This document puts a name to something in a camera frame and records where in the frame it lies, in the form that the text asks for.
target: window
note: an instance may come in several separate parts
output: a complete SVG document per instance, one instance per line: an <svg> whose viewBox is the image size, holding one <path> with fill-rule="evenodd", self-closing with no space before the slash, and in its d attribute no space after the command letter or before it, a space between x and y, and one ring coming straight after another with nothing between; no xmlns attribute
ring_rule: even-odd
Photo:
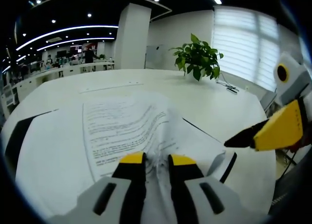
<svg viewBox="0 0 312 224"><path fill-rule="evenodd" d="M275 19L234 7L216 7L214 18L213 47L224 54L221 70L274 91L280 56Z"/></svg>

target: white pillar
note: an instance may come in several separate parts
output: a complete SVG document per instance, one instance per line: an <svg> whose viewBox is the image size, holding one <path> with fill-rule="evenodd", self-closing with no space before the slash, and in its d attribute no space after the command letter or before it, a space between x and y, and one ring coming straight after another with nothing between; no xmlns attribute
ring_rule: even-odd
<svg viewBox="0 0 312 224"><path fill-rule="evenodd" d="M115 69L144 69L150 18L150 8L132 3L121 12Z"/></svg>
<svg viewBox="0 0 312 224"><path fill-rule="evenodd" d="M104 55L105 42L98 42L97 44L97 56Z"/></svg>

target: black ceiling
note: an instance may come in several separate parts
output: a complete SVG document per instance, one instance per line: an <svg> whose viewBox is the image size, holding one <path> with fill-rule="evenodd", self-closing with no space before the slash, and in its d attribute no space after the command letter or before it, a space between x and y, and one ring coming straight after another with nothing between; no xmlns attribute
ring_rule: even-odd
<svg viewBox="0 0 312 224"><path fill-rule="evenodd" d="M42 4L36 7L33 7L28 1L36 4L36 0L14 0L3 9L6 17L4 18L5 33L0 38L0 59L6 56L6 45L9 45L9 48L17 48L23 43L51 31L81 25L118 25L121 11L130 2L152 8L151 18L168 11L145 0L50 0L48 2L42 0ZM213 0L160 0L159 3L172 9L171 13L160 18L190 11L209 10L215 4ZM243 7L266 13L277 18L278 23L296 32L296 28L282 10L279 0L222 0L222 5ZM91 18L87 17L88 13L92 14ZM14 37L15 21L17 22L17 44L14 40L8 40ZM116 35L117 29L111 28L72 30L40 39L21 49L19 54L29 53L30 47L37 49L46 46L48 44L45 41L54 37L61 37L65 40L65 36L68 36L68 40L70 40L86 37L116 38Z"/></svg>

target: led strip light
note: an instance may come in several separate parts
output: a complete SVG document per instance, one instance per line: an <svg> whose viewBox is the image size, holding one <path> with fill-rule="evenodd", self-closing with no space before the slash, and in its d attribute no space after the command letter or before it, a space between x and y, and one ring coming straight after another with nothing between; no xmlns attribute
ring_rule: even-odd
<svg viewBox="0 0 312 224"><path fill-rule="evenodd" d="M42 48L37 49L37 51L44 50L46 48L49 48L49 47L52 47L52 46L55 46L55 45L61 45L61 44L64 44L64 43L75 42L75 41L80 41L80 40L113 40L113 39L115 39L115 38L114 37L95 37L95 38L83 38L83 39L67 40L67 41L55 43L55 44L52 44L52 45L44 46Z"/></svg>
<svg viewBox="0 0 312 224"><path fill-rule="evenodd" d="M49 35L52 35L52 34L55 34L55 33L65 32L65 31L69 31L69 30L81 29L81 28L119 28L119 27L118 26L112 26L112 25L87 25L87 26L63 28L63 29L56 30L56 31L53 31L53 32L50 32L50 33L43 34L43 35L41 35L39 37L36 37L36 38L26 42L25 44L22 44L20 47L18 47L16 49L16 51L20 50L21 48L25 47L26 45L29 45L30 43L32 43L32 42L34 42L36 40L39 40L39 39L44 38L44 37L47 37Z"/></svg>

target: white table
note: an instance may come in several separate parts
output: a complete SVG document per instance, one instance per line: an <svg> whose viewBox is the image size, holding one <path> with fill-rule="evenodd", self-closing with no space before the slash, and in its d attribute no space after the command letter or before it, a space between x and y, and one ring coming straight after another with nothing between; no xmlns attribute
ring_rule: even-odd
<svg viewBox="0 0 312 224"><path fill-rule="evenodd" d="M100 89L129 81L144 85ZM100 90L82 92L87 88ZM221 142L266 119L256 96L244 90L235 95L208 78L200 83L192 83L184 79L182 72L176 71L103 71L73 75L40 85L9 116L1 132L2 145L6 147L14 126L22 119L95 97L129 95L138 90L159 92L167 96L176 104L185 119ZM249 210L267 213L275 185L275 152L227 150L235 151L237 160L225 185L238 193L243 206Z"/></svg>

